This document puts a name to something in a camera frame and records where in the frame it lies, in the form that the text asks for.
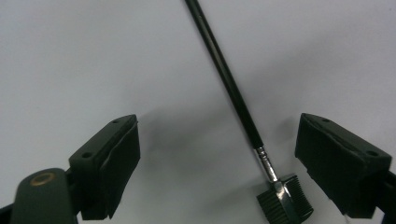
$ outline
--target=black handle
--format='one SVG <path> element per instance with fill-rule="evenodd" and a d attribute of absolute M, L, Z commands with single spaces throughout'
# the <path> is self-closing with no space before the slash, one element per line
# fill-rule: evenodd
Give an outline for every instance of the black handle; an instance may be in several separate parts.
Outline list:
<path fill-rule="evenodd" d="M 260 138 L 259 132 L 257 131 L 253 119 L 248 112 L 245 101 L 242 98 L 242 95 L 239 92 L 235 81 L 233 80 L 233 75 L 231 74 L 227 63 L 225 62 L 219 45 L 215 37 L 213 36 L 212 31 L 210 30 L 204 12 L 201 10 L 201 7 L 199 6 L 197 0 L 186 0 L 186 3 L 190 9 L 191 15 L 198 27 L 198 30 L 201 33 L 206 47 L 209 50 L 210 56 L 212 57 L 212 60 L 219 71 L 221 80 L 224 83 L 228 94 L 230 95 L 236 113 L 238 114 L 238 117 L 240 118 L 242 125 L 245 128 L 245 132 L 247 133 L 250 144 L 253 146 L 253 148 L 262 147 L 263 143 L 262 139 Z"/>

